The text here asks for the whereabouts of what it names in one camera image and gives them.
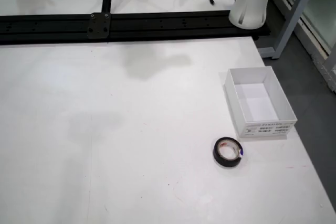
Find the tape roll hole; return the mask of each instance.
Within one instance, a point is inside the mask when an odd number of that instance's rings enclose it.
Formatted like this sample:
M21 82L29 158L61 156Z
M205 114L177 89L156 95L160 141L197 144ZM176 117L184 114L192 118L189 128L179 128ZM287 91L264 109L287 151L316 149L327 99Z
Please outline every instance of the tape roll hole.
M237 145L230 140L223 140L218 145L218 152L222 158L234 160L239 156Z

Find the black electrical tape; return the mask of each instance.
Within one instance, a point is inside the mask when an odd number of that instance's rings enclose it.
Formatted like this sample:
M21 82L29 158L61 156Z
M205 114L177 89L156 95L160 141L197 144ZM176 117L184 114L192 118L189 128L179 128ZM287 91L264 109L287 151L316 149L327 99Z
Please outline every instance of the black electrical tape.
M224 156L221 155L221 153L219 152L219 149L223 146L228 146L231 147L236 156L234 158L226 158ZM222 137L220 139L217 140L215 147L214 147L214 158L215 160L222 166L225 167L235 167L239 164L240 160L242 160L242 156L243 156L243 148L242 146L239 144L239 142L231 137Z

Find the open box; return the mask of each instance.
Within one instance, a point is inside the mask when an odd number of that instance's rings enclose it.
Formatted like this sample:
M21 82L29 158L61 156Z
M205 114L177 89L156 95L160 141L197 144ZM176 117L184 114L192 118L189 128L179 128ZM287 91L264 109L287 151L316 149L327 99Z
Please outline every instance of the open box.
M297 121L272 67L229 69L224 86L240 137L287 135Z

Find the glass panel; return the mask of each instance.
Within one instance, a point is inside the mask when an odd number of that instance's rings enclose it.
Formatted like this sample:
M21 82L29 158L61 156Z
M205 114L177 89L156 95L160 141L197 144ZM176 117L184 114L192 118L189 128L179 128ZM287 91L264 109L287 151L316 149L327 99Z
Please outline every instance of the glass panel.
M336 0L309 0L303 21L327 51L336 42Z

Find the black stand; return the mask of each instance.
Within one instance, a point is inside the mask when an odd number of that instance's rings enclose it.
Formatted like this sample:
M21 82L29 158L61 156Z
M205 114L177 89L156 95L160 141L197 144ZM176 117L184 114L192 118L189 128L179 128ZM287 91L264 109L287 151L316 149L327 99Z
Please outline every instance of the black stand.
M266 36L266 25L244 30L232 25L228 10L184 13L0 16L0 45L149 41Z

